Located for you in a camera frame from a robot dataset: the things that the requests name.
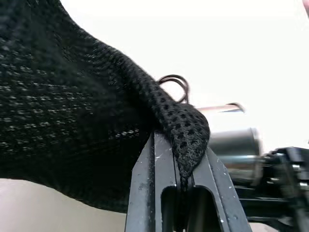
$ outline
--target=black cable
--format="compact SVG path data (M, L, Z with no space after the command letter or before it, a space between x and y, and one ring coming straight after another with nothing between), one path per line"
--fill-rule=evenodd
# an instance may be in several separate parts
M184 79L182 76L171 74L160 78L158 80L158 83L161 85L168 81L176 82L184 90L184 95L177 102L181 103L183 101L186 101L187 103L189 103L189 83L187 82L187 80Z

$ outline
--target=white wall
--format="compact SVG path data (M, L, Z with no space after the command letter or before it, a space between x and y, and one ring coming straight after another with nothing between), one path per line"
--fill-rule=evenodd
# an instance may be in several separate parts
M243 104L265 150L307 146L309 20L301 0L62 2L81 27L154 78L183 75L196 107ZM174 85L167 91L181 95ZM0 232L124 230L125 215L24 181L0 181L0 207Z

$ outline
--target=black mesh cloth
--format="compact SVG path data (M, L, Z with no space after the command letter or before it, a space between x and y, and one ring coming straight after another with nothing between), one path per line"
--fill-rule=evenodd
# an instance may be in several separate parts
M201 113L79 28L58 0L0 1L1 178L125 212L153 129L170 140L185 183L209 139Z

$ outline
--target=white background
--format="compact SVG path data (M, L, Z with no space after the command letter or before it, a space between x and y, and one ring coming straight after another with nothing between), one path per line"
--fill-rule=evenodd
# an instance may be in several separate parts
M179 74L196 107L239 102L264 150L309 140L309 20L301 0L62 0L86 31L158 79ZM175 98L177 86L166 90ZM123 232L108 213L0 180L0 232Z

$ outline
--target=silver cylinder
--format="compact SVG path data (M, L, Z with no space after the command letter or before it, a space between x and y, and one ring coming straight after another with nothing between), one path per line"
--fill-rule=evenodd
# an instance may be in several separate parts
M257 129L238 104L201 108L211 137L209 147L227 167L235 184L254 185L260 177Z

